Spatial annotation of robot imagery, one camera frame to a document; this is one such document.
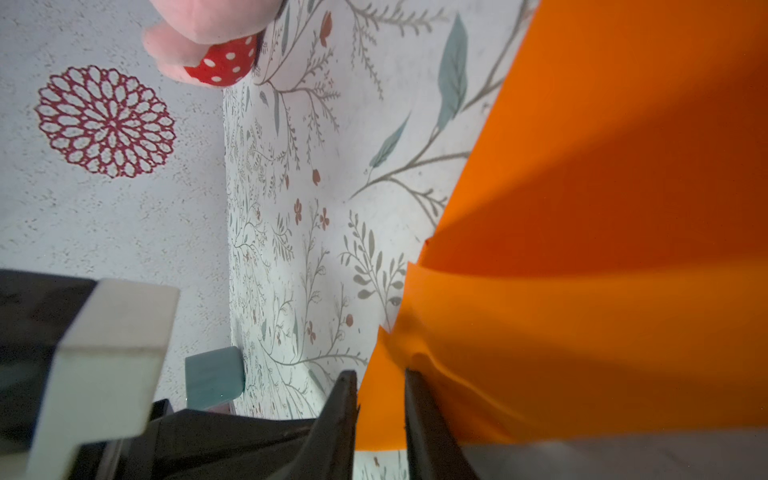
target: branch pattern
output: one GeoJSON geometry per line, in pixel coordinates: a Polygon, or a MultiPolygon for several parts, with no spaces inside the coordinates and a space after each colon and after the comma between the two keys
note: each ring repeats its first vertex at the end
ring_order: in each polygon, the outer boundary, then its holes
{"type": "Polygon", "coordinates": [[[362,222],[362,226],[360,226],[359,215],[353,214],[351,210],[349,211],[349,223],[347,226],[353,230],[352,247],[349,247],[349,239],[345,235],[344,248],[346,251],[339,255],[339,261],[342,265],[349,266],[349,262],[355,260],[353,268],[356,274],[352,280],[361,287],[364,287],[357,293],[357,298],[365,300],[375,293],[382,304],[387,328],[391,329],[392,324],[389,322],[387,303],[399,306],[402,302],[402,294],[398,293],[390,296],[389,292],[390,290],[397,291],[403,288],[402,279],[406,275],[405,254],[401,253],[397,262],[392,258],[389,261],[389,269],[385,268],[382,270],[384,255],[381,250],[376,255],[376,238],[373,230],[367,228],[365,222],[362,222]]]}

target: gray leaf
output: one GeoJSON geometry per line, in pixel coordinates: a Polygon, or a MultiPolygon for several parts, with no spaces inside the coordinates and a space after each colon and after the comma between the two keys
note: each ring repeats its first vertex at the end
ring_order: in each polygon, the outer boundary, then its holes
{"type": "Polygon", "coordinates": [[[467,43],[467,30],[462,18],[456,15],[445,43],[437,77],[437,85],[442,95],[442,106],[437,117],[439,130],[445,128],[456,116],[467,95],[467,43]]]}
{"type": "Polygon", "coordinates": [[[289,23],[290,23],[290,4],[288,4],[288,7],[286,8],[286,24],[283,26],[283,41],[280,43],[280,50],[282,55],[286,54],[286,47],[288,46],[289,23]]]}
{"type": "Polygon", "coordinates": [[[296,339],[296,349],[299,349],[299,318],[293,315],[293,338],[296,339]]]}
{"type": "Polygon", "coordinates": [[[405,130],[409,118],[410,115],[406,117],[405,121],[402,122],[402,125],[400,125],[400,127],[395,130],[395,133],[389,135],[389,137],[384,140],[384,143],[382,144],[379,151],[376,152],[376,155],[374,155],[371,159],[370,166],[372,168],[376,168],[383,164],[384,161],[389,158],[389,155],[392,153],[392,151],[395,150],[395,146],[397,146],[397,142],[400,140],[400,135],[402,135],[402,131],[405,130]]]}
{"type": "Polygon", "coordinates": [[[275,90],[275,134],[280,134],[280,94],[275,90]]]}
{"type": "Polygon", "coordinates": [[[370,281],[370,280],[366,280],[366,279],[362,278],[360,275],[355,275],[355,276],[352,278],[352,280],[353,280],[355,283],[357,283],[358,285],[368,285],[369,283],[371,283],[371,281],[370,281]]]}
{"type": "Polygon", "coordinates": [[[320,383],[320,381],[317,379],[317,376],[315,375],[315,372],[313,372],[311,369],[308,369],[307,373],[309,374],[310,378],[315,383],[317,388],[320,389],[320,392],[323,392],[323,396],[325,396],[326,390],[323,388],[323,384],[320,383]]]}

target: pink plush toy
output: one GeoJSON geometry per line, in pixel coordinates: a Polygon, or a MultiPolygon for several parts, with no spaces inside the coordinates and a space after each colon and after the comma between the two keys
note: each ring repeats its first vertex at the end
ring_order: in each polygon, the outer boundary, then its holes
{"type": "Polygon", "coordinates": [[[144,48],[174,80],[212,88],[241,80],[259,56],[257,34],[283,0],[150,0],[164,21],[144,31],[144,48]]]}

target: teal block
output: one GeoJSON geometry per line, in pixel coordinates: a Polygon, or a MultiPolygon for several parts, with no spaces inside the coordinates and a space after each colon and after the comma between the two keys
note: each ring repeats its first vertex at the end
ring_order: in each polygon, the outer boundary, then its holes
{"type": "Polygon", "coordinates": [[[243,355],[236,346],[188,356],[187,408],[205,410],[236,399],[245,388],[243,355]]]}

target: speckled surface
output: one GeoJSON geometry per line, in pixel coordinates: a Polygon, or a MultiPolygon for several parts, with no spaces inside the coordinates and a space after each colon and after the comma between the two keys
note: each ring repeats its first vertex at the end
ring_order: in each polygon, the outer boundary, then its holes
{"type": "Polygon", "coordinates": [[[230,344],[221,93],[162,77],[141,47],[150,2],[3,2],[0,266],[181,288],[158,398],[186,405],[184,357],[230,344]],[[38,129],[38,89],[96,65],[154,90],[174,152],[135,178],[68,164],[38,129]]]}

